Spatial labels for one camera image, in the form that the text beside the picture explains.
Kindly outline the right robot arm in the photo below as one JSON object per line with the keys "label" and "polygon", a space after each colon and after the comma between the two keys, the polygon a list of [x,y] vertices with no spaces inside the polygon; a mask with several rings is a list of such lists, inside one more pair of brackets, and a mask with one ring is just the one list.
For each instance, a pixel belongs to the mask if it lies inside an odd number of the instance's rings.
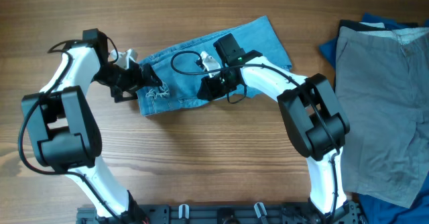
{"label": "right robot arm", "polygon": [[287,135],[305,157],[311,181],[310,206],[317,221],[334,223],[347,213],[340,160],[349,121],[325,76],[292,74],[261,52],[244,51],[232,34],[214,44],[216,60],[198,53],[196,65],[205,76],[197,97],[228,97],[239,85],[257,89],[278,103]]}

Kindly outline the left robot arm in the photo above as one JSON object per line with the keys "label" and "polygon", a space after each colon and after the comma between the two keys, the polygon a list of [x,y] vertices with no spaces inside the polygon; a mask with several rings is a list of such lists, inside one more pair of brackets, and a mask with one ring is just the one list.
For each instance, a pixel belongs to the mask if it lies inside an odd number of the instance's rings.
{"label": "left robot arm", "polygon": [[21,100],[23,123],[17,145],[23,164],[46,176],[73,180],[95,206],[98,223],[149,223],[131,193],[105,164],[102,137],[86,100],[92,82],[109,87],[116,103],[136,100],[143,87],[163,82],[150,64],[138,65],[137,54],[109,51],[111,38],[95,29],[79,40],[52,46],[62,61],[40,92]]}

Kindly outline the light blue denim jeans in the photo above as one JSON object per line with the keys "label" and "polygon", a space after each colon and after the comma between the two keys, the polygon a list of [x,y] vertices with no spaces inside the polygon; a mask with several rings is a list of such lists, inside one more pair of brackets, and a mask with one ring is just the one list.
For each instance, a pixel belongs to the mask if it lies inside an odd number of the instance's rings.
{"label": "light blue denim jeans", "polygon": [[148,116],[207,104],[207,101],[197,98],[202,76],[179,74],[171,65],[184,72],[220,68],[221,59],[213,44],[227,34],[232,34],[246,52],[257,50],[272,64],[287,71],[292,68],[292,63],[268,18],[263,16],[244,25],[176,44],[144,58],[140,64],[150,64],[162,80],[162,86],[143,87],[138,90],[140,113]]}

